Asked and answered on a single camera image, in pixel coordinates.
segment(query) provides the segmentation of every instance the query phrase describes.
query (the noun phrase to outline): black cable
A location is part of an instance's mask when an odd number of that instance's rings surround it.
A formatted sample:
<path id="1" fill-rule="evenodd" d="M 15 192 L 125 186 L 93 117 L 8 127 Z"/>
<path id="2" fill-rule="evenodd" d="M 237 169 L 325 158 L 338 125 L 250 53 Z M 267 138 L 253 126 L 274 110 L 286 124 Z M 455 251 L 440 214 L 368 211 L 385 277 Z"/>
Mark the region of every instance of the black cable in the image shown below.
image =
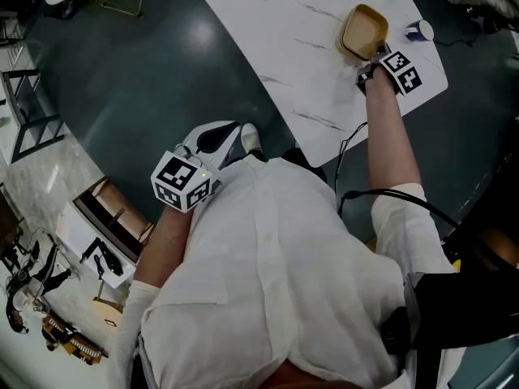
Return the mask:
<path id="1" fill-rule="evenodd" d="M 383 196 L 389 196 L 397 199 L 402 199 L 407 202 L 411 202 L 414 204 L 417 204 L 421 207 L 426 208 L 428 211 L 436 214 L 441 219 L 443 219 L 445 222 L 453 226 L 454 228 L 458 229 L 458 233 L 464 237 L 468 242 L 472 242 L 475 244 L 478 249 L 483 253 L 483 255 L 498 269 L 502 271 L 516 271 L 516 268 L 510 265 L 508 262 L 506 262 L 504 259 L 502 259 L 498 254 L 496 254 L 491 248 L 487 246 L 484 242 L 482 242 L 477 237 L 474 237 L 472 235 L 468 235 L 465 232 L 463 232 L 463 229 L 459 229 L 460 225 L 455 222 L 453 219 L 451 219 L 449 216 L 445 215 L 440 209 L 437 207 L 431 205 L 428 202 L 425 202 L 424 200 L 421 200 L 411 194 L 399 191 L 399 190 L 393 190 L 393 189 L 374 189 L 374 190 L 367 190 L 367 191 L 358 191 L 358 190 L 350 190 L 346 192 L 342 198 L 341 198 L 341 206 L 339 207 L 339 216 L 342 216 L 342 207 L 344 205 L 344 202 L 347 199 L 356 199 L 363 195 L 383 195 Z"/>
<path id="2" fill-rule="evenodd" d="M 449 42 L 449 43 L 445 43 L 445 42 L 440 42 L 440 41 L 434 41 L 437 45 L 442 45 L 442 46 L 453 46 L 455 45 L 456 43 L 465 43 L 467 46 L 474 46 L 476 44 L 476 40 L 480 37 L 481 35 L 478 34 L 474 39 L 472 40 L 466 40 L 466 39 L 456 39 L 455 41 L 452 41 L 452 42 Z"/>
<path id="3" fill-rule="evenodd" d="M 337 181 L 339 179 L 339 172 L 341 171 L 341 165 L 342 160 L 344 159 L 344 153 L 346 152 L 346 149 L 348 148 L 348 144 L 352 140 L 352 138 L 365 126 L 367 126 L 367 122 L 363 122 L 360 126 L 357 127 L 357 130 L 354 131 L 354 133 L 348 137 L 347 139 L 343 139 L 341 142 L 341 148 L 339 148 L 339 158 L 337 160 L 337 168 L 335 169 L 335 180 L 334 180 L 334 190 L 335 194 L 337 194 Z"/>
<path id="4" fill-rule="evenodd" d="M 341 202 L 343 203 L 346 199 L 356 199 L 359 196 L 362 195 L 383 195 L 383 196 L 390 196 L 397 199 L 403 199 L 407 200 L 408 202 L 417 204 L 421 207 L 426 208 L 429 212 L 434 213 L 435 215 L 439 216 L 441 219 L 445 220 L 448 224 L 450 224 L 455 229 L 458 229 L 460 225 L 455 222 L 453 219 L 451 219 L 449 216 L 445 215 L 440 209 L 438 209 L 436 206 L 431 205 L 430 203 L 426 202 L 425 200 L 421 200 L 417 198 L 416 196 L 413 196 L 411 194 L 407 194 L 406 192 L 399 191 L 399 190 L 393 190 L 393 189 L 374 189 L 369 191 L 357 191 L 357 190 L 350 190 L 345 193 L 344 196 L 342 196 Z"/>
<path id="5" fill-rule="evenodd" d="M 96 262 L 97 274 L 99 275 L 99 281 L 103 280 L 103 275 L 105 274 L 105 269 L 101 265 L 101 258 L 103 256 L 104 255 L 102 255 L 101 257 L 99 255 L 94 255 L 94 261 Z"/>

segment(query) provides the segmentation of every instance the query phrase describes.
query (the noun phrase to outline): floor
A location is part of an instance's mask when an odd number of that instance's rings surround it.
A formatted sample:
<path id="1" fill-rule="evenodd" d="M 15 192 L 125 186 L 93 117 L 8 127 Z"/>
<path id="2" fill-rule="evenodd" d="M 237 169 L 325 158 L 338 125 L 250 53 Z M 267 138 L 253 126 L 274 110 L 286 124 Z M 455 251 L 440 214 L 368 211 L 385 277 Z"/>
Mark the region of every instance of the floor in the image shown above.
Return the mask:
<path id="1" fill-rule="evenodd" d="M 415 1 L 438 40 L 474 39 L 473 24 L 441 0 Z M 0 181 L 25 216 L 28 233 L 40 226 L 52 233 L 66 201 L 103 173 L 156 218 L 157 201 L 138 198 L 151 173 L 148 156 L 174 146 L 197 123 L 254 122 L 268 156 L 292 145 L 261 83 L 203 0 L 145 0 L 141 19 L 86 6 L 69 22 L 39 20 L 29 48 L 54 107 L 77 139 L 69 135 L 9 168 L 0 158 Z M 475 47 L 439 46 L 449 89 L 405 117 L 427 196 L 454 219 L 470 210 L 495 171 L 500 132 L 517 111 L 518 77 L 504 68 L 516 50 L 509 32 L 481 36 Z M 27 65 L 27 52 L 24 56 Z M 142 131 L 128 134 L 127 121 L 137 121 Z M 150 132 L 155 140 L 148 145 Z M 324 166 L 330 181 L 335 165 L 332 160 Z M 364 142 L 346 153 L 339 191 L 365 187 Z M 362 240 L 373 235 L 370 205 L 369 199 L 357 199 L 345 206 L 344 220 Z M 438 227 L 442 235 L 448 232 L 443 224 Z M 45 235 L 36 237 L 45 254 Z M 64 254 L 63 265 L 69 263 L 66 257 L 75 264 Z M 109 349 L 112 340 L 90 310 L 97 278 L 79 271 L 81 281 L 68 280 L 49 301 Z M 105 298 L 117 301 L 119 293 L 106 292 Z"/>
<path id="2" fill-rule="evenodd" d="M 11 69 L 5 51 L 0 51 L 0 67 L 4 71 Z M 31 67 L 32 60 L 28 51 L 24 50 L 16 69 Z M 38 240 L 42 261 L 45 261 L 51 247 L 44 230 L 55 237 L 58 215 L 66 202 L 77 197 L 102 177 L 103 173 L 71 134 L 62 142 L 40 150 L 11 166 L 7 166 L 0 155 L 0 182 L 4 182 L 4 192 L 14 204 L 16 211 L 25 218 L 22 224 L 22 243 L 32 246 L 34 241 Z M 32 233 L 35 231 L 36 234 L 31 241 Z M 64 248 L 60 251 L 58 262 L 61 267 L 77 265 L 78 260 L 71 252 Z M 41 267 L 42 264 L 38 264 L 34 272 Z M 112 344 L 111 336 L 90 308 L 92 299 L 99 289 L 97 276 L 83 267 L 78 267 L 76 271 L 80 282 L 77 278 L 69 279 L 64 286 L 45 297 L 59 315 L 75 324 L 88 338 L 109 350 Z M 5 284 L 7 275 L 8 272 L 2 266 L 1 286 Z M 103 298 L 118 301 L 123 292 L 123 289 L 115 291 L 105 287 Z"/>

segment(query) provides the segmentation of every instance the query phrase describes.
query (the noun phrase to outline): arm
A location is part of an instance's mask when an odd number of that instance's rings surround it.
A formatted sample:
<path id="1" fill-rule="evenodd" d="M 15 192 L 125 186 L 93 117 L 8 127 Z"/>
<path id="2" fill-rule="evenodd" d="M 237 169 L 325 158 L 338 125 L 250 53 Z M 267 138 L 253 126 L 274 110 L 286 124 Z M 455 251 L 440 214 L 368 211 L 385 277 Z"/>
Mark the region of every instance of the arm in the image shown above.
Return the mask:
<path id="1" fill-rule="evenodd" d="M 134 279 L 162 287 L 184 260 L 193 211 L 186 214 L 166 206 L 148 245 L 140 256 Z"/>
<path id="2" fill-rule="evenodd" d="M 376 68 L 373 79 L 366 83 L 366 108 L 371 188 L 421 184 L 397 97 L 383 67 Z"/>
<path id="3" fill-rule="evenodd" d="M 384 68 L 366 85 L 368 160 L 373 189 L 395 189 L 425 200 L 420 172 L 397 97 Z M 429 211 L 401 199 L 380 196 L 371 209 L 377 254 L 394 259 L 409 272 L 452 272 Z"/>
<path id="4" fill-rule="evenodd" d="M 167 206 L 140 256 L 122 324 L 110 351 L 108 380 L 113 389 L 127 389 L 131 385 L 140 322 L 162 285 L 184 260 L 192 217 L 193 211 L 183 214 Z"/>

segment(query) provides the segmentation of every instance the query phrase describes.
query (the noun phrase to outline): white sleeve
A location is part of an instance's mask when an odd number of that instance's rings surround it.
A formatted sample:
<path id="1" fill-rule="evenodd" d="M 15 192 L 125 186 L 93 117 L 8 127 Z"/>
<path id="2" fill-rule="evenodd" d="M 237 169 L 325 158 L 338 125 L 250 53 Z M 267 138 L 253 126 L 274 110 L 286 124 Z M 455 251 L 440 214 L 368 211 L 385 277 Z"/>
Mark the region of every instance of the white sleeve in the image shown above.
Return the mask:
<path id="1" fill-rule="evenodd" d="M 393 187 L 425 200 L 419 184 Z M 405 200 L 379 196 L 371 209 L 373 227 L 377 236 L 376 253 L 394 259 L 404 278 L 410 272 L 452 273 L 453 266 L 441 247 L 440 237 L 429 211 Z M 463 358 L 464 348 L 444 350 L 438 373 L 437 387 L 446 387 Z M 406 371 L 414 387 L 416 379 L 416 352 L 406 358 Z"/>
<path id="2" fill-rule="evenodd" d="M 121 329 L 109 354 L 108 383 L 110 389 L 128 389 L 130 387 L 134 352 L 137 347 L 143 313 L 155 300 L 160 290 L 140 281 L 131 283 L 130 296 L 122 312 Z"/>

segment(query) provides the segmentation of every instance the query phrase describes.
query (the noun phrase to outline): chair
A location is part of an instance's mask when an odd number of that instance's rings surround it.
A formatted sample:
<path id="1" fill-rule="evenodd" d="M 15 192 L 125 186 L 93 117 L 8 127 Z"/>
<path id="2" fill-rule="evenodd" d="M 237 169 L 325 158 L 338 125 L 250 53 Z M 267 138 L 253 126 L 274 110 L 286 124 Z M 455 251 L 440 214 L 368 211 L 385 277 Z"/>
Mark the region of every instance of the chair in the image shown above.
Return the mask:
<path id="1" fill-rule="evenodd" d="M 9 165 L 65 138 L 59 114 L 41 107 L 39 83 L 36 69 L 0 74 L 0 116 L 9 120 L 0 128 L 0 148 Z"/>
<path id="2" fill-rule="evenodd" d="M 105 282 L 102 281 L 101 286 L 99 287 L 99 293 L 92 301 L 92 310 L 95 315 L 107 326 L 107 329 L 110 333 L 117 334 L 118 328 L 122 321 L 123 305 L 121 303 L 111 302 L 101 298 L 104 285 Z"/>
<path id="3" fill-rule="evenodd" d="M 7 47 L 12 69 L 15 69 L 25 46 L 24 32 L 19 25 L 16 15 L 16 13 L 0 11 L 0 48 Z"/>
<path id="4" fill-rule="evenodd" d="M 87 365 L 95 365 L 105 355 L 103 348 L 94 344 L 53 311 L 45 318 L 42 334 L 53 344 L 60 344 L 69 355 L 84 361 Z"/>
<path id="5" fill-rule="evenodd" d="M 143 244 L 148 242 L 153 225 L 135 210 L 107 178 L 96 185 L 92 195 L 131 236 Z"/>

